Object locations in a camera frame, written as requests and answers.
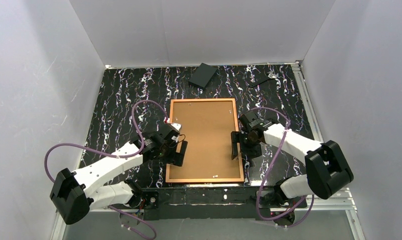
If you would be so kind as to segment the brown cardboard backing board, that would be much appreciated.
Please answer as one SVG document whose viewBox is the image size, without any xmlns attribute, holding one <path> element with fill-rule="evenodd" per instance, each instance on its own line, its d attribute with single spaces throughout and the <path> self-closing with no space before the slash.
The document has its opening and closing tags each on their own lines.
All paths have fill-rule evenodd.
<svg viewBox="0 0 402 240">
<path fill-rule="evenodd" d="M 173 99 L 170 120 L 188 142 L 183 165 L 168 164 L 167 183 L 242 183 L 241 155 L 232 156 L 231 133 L 239 130 L 234 98 Z"/>
</svg>

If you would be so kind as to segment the black square block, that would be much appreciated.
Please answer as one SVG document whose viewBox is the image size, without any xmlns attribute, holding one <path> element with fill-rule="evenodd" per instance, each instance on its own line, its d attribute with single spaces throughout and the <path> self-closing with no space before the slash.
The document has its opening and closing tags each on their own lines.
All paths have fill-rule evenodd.
<svg viewBox="0 0 402 240">
<path fill-rule="evenodd" d="M 188 80 L 188 83 L 192 87 L 205 89 L 217 70 L 217 67 L 201 63 Z"/>
</svg>

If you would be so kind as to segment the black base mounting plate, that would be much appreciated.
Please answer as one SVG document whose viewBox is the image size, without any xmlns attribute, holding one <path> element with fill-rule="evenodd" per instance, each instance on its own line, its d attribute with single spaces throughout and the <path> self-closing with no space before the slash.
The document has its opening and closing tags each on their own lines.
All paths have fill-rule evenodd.
<svg viewBox="0 0 402 240">
<path fill-rule="evenodd" d="M 144 219 L 255 219 L 255 186 L 143 188 Z"/>
</svg>

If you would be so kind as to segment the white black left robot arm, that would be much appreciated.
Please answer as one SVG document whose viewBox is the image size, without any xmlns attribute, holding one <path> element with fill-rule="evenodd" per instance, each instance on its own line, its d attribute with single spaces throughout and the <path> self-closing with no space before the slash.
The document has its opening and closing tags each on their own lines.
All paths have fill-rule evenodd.
<svg viewBox="0 0 402 240">
<path fill-rule="evenodd" d="M 82 220 L 91 210 L 109 205 L 129 205 L 142 197 L 141 188 L 126 180 L 108 185 L 107 182 L 148 161 L 159 161 L 178 167 L 183 165 L 187 141 L 179 142 L 181 124 L 167 123 L 158 131 L 144 132 L 143 139 L 134 136 L 112 157 L 74 171 L 65 168 L 54 180 L 50 199 L 67 225 Z"/>
</svg>

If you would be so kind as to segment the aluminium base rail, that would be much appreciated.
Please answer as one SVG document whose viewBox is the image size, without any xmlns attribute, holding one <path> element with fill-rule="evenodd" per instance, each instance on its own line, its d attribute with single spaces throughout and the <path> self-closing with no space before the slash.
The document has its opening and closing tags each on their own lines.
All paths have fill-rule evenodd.
<svg viewBox="0 0 402 240">
<path fill-rule="evenodd" d="M 158 240 L 363 240 L 348 189 L 322 200 L 308 196 L 293 212 L 276 205 L 255 209 L 256 187 L 146 188 L 130 206 L 91 210 L 75 224 L 55 220 L 53 240 L 137 240 L 140 231 Z"/>
</svg>

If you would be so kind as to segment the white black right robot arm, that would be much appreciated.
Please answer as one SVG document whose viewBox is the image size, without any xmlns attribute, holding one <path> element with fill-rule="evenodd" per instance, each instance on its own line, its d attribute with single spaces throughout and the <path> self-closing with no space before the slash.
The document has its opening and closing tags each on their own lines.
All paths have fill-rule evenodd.
<svg viewBox="0 0 402 240">
<path fill-rule="evenodd" d="M 278 181 L 270 195 L 276 201 L 315 195 L 327 200 L 354 180 L 354 174 L 339 144 L 320 142 L 287 129 L 274 119 L 263 119 L 250 110 L 239 117 L 241 131 L 232 131 L 231 158 L 239 153 L 249 158 L 262 154 L 261 144 L 276 146 L 305 165 L 306 173 Z"/>
</svg>

